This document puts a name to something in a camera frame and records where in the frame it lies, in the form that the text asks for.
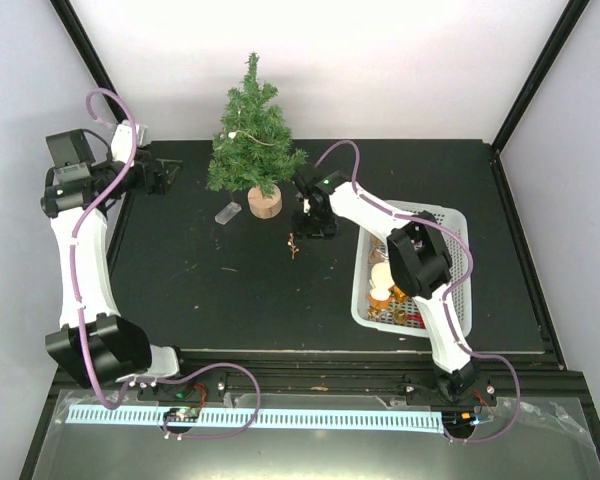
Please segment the brown berry twig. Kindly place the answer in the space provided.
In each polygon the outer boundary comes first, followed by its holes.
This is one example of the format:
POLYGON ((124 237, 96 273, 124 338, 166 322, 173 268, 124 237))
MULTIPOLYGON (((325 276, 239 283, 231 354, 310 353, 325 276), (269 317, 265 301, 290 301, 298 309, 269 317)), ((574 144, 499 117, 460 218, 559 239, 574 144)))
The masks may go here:
POLYGON ((294 260, 295 257, 297 256, 297 254, 299 253, 300 248, 296 244, 295 236, 294 236, 293 233, 289 234, 289 239, 287 241, 287 246, 289 247, 289 249, 291 251, 291 259, 294 260))

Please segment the white ball string lights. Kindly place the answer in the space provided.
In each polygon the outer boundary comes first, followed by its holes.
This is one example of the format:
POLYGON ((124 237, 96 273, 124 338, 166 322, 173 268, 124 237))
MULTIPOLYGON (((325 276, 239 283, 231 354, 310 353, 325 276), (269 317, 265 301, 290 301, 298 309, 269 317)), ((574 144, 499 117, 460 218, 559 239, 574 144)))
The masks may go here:
MULTIPOLYGON (((225 111, 224 111, 224 114, 223 114, 222 123, 225 124, 226 120, 233 113, 236 113, 237 115, 240 115, 241 114, 241 109, 238 108, 237 110, 234 110, 231 107, 226 107, 225 111)), ((274 143, 269 143, 269 142, 262 141, 262 140, 260 140, 260 139, 258 139, 256 137, 254 137, 248 131, 241 130, 241 129, 235 129, 235 130, 232 130, 232 131, 227 131, 226 129, 224 129, 219 134, 219 141, 218 141, 217 145, 213 148, 213 152, 216 152, 216 151, 222 149, 227 140, 235 140, 238 136, 246 137, 246 138, 250 139, 252 142, 254 142, 256 144, 259 144, 261 146, 268 146, 268 147, 273 147, 274 146, 274 143)))

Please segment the small green christmas tree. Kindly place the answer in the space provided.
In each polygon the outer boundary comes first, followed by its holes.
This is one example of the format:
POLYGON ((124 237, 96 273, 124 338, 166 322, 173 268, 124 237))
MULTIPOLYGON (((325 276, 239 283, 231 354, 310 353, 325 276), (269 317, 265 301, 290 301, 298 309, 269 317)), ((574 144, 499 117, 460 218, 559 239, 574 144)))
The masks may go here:
POLYGON ((249 54, 238 87, 227 92, 221 130, 212 140, 208 167, 210 190, 245 190, 251 213, 262 220, 283 206, 280 185, 289 182, 308 154, 293 146, 292 131, 274 102, 278 88, 258 77, 259 55, 249 54))

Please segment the white perforated plastic basket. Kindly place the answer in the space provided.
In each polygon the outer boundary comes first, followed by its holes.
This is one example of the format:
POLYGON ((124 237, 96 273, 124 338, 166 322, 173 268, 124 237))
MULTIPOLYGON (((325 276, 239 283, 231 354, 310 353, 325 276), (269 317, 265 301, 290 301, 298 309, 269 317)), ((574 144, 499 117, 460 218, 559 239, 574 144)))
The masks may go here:
POLYGON ((373 312, 369 300, 371 269, 374 266, 370 261, 372 234, 361 229, 352 287, 353 320, 363 327, 382 332, 427 338, 426 325, 429 320, 438 319, 447 326, 447 316, 451 315, 456 333, 462 337, 468 336, 472 329, 472 294, 471 280, 463 277, 469 269, 464 251, 469 246, 465 216, 458 210, 437 205, 397 200, 391 200, 389 204, 394 209, 417 217, 425 216, 441 225, 444 230, 434 232, 436 238, 432 245, 445 243, 444 258, 435 260, 428 248, 431 243, 427 242, 426 248, 419 253, 423 258, 422 269, 415 275, 423 287, 422 293, 404 303, 391 300, 388 307, 373 312), (393 323, 392 312, 397 309, 404 310, 408 315, 405 326, 393 323))

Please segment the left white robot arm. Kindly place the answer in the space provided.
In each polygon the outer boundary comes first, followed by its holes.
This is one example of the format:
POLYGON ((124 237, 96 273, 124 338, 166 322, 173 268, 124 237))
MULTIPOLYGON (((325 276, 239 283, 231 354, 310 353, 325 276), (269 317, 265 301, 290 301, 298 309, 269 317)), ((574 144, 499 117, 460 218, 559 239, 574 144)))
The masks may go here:
POLYGON ((59 329, 46 336, 45 348, 78 384, 88 387, 79 336, 84 329, 99 381, 159 379, 164 392, 182 399, 193 391, 193 372, 179 365, 175 348, 151 344, 139 326, 121 316, 106 259, 108 205, 133 190, 165 194, 182 167, 144 148, 145 131, 143 125, 119 124, 102 162, 95 159, 87 129, 46 139, 54 165, 45 177, 41 208, 58 245, 63 296, 59 329))

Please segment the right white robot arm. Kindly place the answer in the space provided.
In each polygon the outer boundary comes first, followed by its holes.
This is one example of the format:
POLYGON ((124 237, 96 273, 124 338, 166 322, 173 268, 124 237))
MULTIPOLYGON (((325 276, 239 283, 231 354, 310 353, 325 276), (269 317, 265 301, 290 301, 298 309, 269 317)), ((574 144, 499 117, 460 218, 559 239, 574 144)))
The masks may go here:
POLYGON ((293 213, 296 238, 330 239, 347 219, 378 238, 388 254, 392 285, 417 306, 431 343, 437 396, 456 403, 475 382, 472 350, 452 302, 452 256, 444 237, 461 239, 428 211, 400 210, 370 194, 341 172, 324 175, 303 167, 292 176, 300 206, 293 213))

